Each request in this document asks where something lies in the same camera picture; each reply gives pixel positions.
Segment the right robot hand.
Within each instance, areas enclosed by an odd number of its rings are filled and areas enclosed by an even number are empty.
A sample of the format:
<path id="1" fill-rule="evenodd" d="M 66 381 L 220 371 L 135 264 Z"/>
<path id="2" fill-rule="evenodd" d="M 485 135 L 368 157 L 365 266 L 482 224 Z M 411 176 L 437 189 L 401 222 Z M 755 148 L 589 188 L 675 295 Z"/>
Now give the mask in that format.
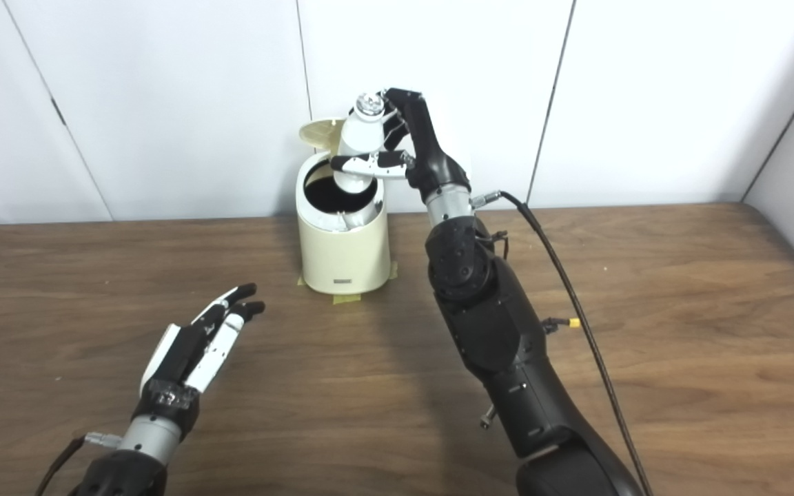
<path id="1" fill-rule="evenodd" d="M 470 191 L 465 169 L 439 143 L 431 110 L 422 93 L 387 88 L 377 93 L 388 120 L 382 151 L 362 154 L 337 154 L 331 157 L 334 172 L 359 178 L 405 179 L 417 189 L 422 200 L 443 194 L 448 185 Z"/>

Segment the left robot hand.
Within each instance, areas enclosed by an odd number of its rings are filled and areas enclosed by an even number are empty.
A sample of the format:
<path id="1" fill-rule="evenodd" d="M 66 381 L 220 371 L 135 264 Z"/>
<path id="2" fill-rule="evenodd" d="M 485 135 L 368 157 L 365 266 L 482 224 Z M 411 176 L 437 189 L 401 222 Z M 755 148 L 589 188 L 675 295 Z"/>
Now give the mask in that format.
<path id="1" fill-rule="evenodd" d="M 201 396 L 223 368 L 243 327 L 264 313 L 251 301 L 255 283 L 239 285 L 214 299 L 189 324 L 169 324 L 146 364 L 139 403 L 132 414 L 167 420 L 182 442 L 201 414 Z"/>

